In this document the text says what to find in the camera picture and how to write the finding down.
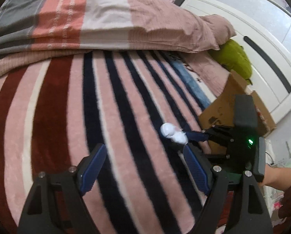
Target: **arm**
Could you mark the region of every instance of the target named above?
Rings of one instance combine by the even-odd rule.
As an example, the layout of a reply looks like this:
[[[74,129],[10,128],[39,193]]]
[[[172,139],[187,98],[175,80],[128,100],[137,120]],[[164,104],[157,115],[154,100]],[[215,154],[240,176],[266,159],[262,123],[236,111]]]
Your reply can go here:
[[[291,187],[291,168],[274,168],[266,165],[265,178],[260,185],[286,191]]]

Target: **cardboard box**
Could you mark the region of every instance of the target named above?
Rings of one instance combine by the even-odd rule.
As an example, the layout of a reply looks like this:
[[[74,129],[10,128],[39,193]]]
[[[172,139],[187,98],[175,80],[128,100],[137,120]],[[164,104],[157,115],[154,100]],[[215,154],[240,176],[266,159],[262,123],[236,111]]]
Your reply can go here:
[[[232,70],[221,95],[199,116],[202,129],[208,129],[211,125],[233,126],[235,95],[247,94],[253,97],[257,110],[258,134],[264,137],[270,134],[276,128],[276,124],[257,92],[251,92],[247,85],[247,81]],[[209,146],[212,149],[212,154],[225,154],[226,152],[225,147],[212,141],[209,141]]]

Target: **pink striped blanket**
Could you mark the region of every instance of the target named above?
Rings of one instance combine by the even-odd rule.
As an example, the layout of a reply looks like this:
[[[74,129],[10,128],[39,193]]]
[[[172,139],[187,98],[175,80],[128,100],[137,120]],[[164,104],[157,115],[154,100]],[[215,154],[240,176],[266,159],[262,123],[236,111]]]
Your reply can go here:
[[[0,221],[16,233],[40,172],[77,165],[97,143],[108,156],[84,196],[102,234],[188,233],[199,196],[164,122],[199,130],[208,99],[162,51],[93,51],[47,59],[0,78]]]

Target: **green cushion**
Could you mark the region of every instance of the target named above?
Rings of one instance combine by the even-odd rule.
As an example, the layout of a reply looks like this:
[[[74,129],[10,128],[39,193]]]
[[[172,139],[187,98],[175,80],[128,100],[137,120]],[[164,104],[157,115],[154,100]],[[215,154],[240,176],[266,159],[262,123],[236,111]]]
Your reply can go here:
[[[208,50],[210,56],[228,71],[234,70],[245,80],[252,75],[252,66],[243,47],[232,39],[220,46],[220,50]]]

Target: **metal bolt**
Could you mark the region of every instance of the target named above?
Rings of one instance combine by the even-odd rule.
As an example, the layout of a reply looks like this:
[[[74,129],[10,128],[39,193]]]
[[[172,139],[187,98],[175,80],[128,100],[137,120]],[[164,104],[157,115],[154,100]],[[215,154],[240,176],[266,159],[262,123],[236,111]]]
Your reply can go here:
[[[74,166],[74,165],[72,165],[71,167],[68,168],[68,171],[69,171],[70,173],[74,173],[74,172],[76,172],[76,170],[77,170],[77,167]]]
[[[251,171],[245,171],[244,174],[245,174],[246,177],[251,177],[252,172]]]
[[[219,166],[219,165],[215,165],[214,167],[213,167],[213,170],[215,171],[215,172],[221,172],[221,167]]]
[[[45,172],[40,172],[40,173],[38,174],[38,177],[39,177],[39,178],[43,178],[44,176],[46,176],[46,173],[45,173]]]

